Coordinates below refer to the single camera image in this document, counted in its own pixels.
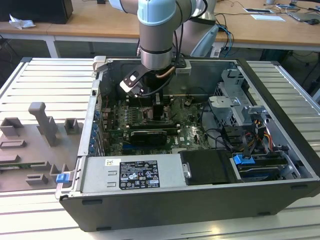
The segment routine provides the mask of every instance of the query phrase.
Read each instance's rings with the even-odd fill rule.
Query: wooden desk
[[[245,8],[265,9],[265,0],[239,0]],[[277,3],[288,4],[287,0],[278,0]],[[238,14],[247,13],[243,7],[235,2],[227,0],[219,1],[216,4],[216,13]],[[298,1],[299,7],[310,8],[317,4],[314,2]],[[301,9],[299,13],[308,12]],[[235,47],[248,47],[251,45],[262,45],[259,48],[266,49],[288,49],[292,50],[312,49],[312,47],[320,47],[320,24],[309,25],[299,22],[293,17],[286,14],[271,14],[271,16],[280,16],[285,21],[266,21],[255,20],[251,15],[225,15],[228,29],[234,35]],[[224,25],[222,15],[217,16],[218,21]],[[220,32],[216,38],[217,42],[226,41],[226,34]]]
[[[264,9],[265,0],[238,0],[244,7]],[[289,0],[278,0],[288,4]],[[7,22],[0,22],[0,34],[8,39],[34,39],[46,41],[51,57],[59,57],[56,41],[136,43],[139,38],[139,22],[135,15],[123,13],[109,3],[72,0],[73,14],[67,24],[35,23],[37,27],[19,30]],[[315,7],[313,2],[298,2],[298,6]],[[216,4],[216,13],[245,13],[235,2],[222,0]],[[225,15],[228,29],[234,35],[234,47],[320,51],[320,24],[308,25],[280,14],[285,22],[255,20],[247,15]],[[221,24],[223,17],[217,16]],[[226,42],[226,34],[219,32],[215,48]]]

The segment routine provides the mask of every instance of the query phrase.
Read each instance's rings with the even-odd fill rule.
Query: blue robot arm cap
[[[176,12],[175,0],[139,0],[137,16],[147,26],[158,26],[169,21]]]

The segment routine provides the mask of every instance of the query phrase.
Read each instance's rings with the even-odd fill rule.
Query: paper
[[[10,14],[9,23],[15,28],[20,30],[22,30],[22,28],[33,28],[36,26],[32,20],[20,20],[18,18],[11,16],[11,14]]]
[[[280,22],[285,22],[286,21],[280,16],[266,16],[266,15],[255,15],[255,14],[251,14],[251,16],[255,20],[280,21]]]

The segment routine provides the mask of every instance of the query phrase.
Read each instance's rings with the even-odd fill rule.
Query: side panel
[[[61,198],[85,232],[274,215],[318,187],[273,184],[199,191]]]

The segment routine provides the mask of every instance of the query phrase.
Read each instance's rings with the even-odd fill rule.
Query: warning label
[[[160,188],[157,161],[120,162],[121,190]]]

